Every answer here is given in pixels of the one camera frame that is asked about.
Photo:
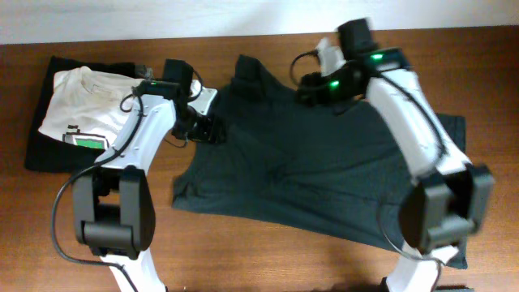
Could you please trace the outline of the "dark green t-shirt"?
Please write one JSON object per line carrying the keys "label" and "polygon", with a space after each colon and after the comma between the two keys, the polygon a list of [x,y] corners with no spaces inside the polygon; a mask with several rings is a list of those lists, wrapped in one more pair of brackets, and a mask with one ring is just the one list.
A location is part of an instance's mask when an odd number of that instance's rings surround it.
{"label": "dark green t-shirt", "polygon": [[218,93],[221,144],[197,144],[174,181],[173,207],[289,225],[394,251],[410,173],[390,130],[363,102],[338,115],[297,103],[242,55]]}

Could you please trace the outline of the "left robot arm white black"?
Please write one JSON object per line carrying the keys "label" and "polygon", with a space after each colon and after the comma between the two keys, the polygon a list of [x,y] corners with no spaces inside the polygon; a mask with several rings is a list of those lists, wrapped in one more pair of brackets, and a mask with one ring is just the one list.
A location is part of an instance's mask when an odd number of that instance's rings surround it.
{"label": "left robot arm white black", "polygon": [[217,90],[192,65],[165,61],[160,79],[131,88],[130,115],[114,143],[71,180],[75,236],[113,273],[122,291],[165,291],[151,253],[156,213],[148,171],[162,140],[219,144],[224,123],[210,112]]}

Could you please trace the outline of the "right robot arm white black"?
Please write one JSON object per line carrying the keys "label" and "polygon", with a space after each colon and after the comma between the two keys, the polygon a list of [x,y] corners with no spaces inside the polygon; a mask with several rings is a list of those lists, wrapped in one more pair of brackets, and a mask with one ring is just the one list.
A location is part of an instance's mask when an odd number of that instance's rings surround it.
{"label": "right robot arm white black", "polygon": [[367,102],[384,120],[413,187],[398,213],[399,259],[380,289],[437,291],[444,267],[482,229],[495,179],[448,135],[400,48],[380,47],[364,18],[337,33],[336,44],[323,38],[310,51],[320,68],[294,80],[297,97],[310,105]]}

